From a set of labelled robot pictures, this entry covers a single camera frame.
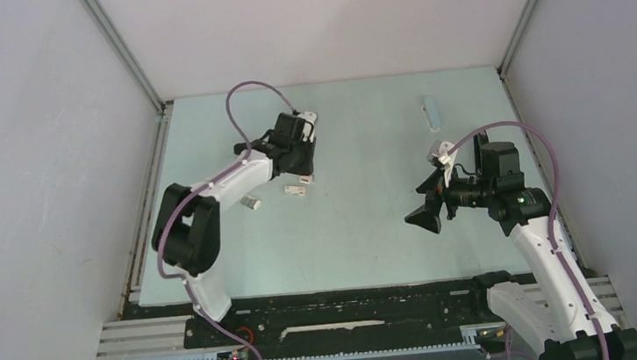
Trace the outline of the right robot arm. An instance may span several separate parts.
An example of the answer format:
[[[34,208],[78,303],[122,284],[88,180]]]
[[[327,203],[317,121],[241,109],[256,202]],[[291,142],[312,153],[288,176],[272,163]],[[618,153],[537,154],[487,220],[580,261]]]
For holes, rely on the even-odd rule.
[[[537,360],[637,360],[636,329],[619,326],[590,288],[550,215],[551,201],[525,186],[517,149],[491,143],[479,159],[479,174],[462,178],[452,156],[434,157],[434,172],[417,188],[425,203],[404,221],[438,233],[442,209],[449,219],[462,207],[486,209],[525,257],[547,304],[538,306],[501,274],[470,295],[471,313],[483,321],[500,317]]]

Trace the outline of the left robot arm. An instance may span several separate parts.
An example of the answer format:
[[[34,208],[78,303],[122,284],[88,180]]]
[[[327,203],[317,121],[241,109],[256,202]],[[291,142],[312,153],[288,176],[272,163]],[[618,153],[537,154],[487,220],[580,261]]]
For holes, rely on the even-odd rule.
[[[235,162],[194,185],[171,184],[161,197],[151,246],[162,277],[181,280],[194,309],[207,319],[204,335],[218,345],[235,339],[232,299],[213,267],[221,249],[221,214],[251,190],[282,174],[310,176],[317,143],[315,112],[280,113],[257,140],[233,148]]]

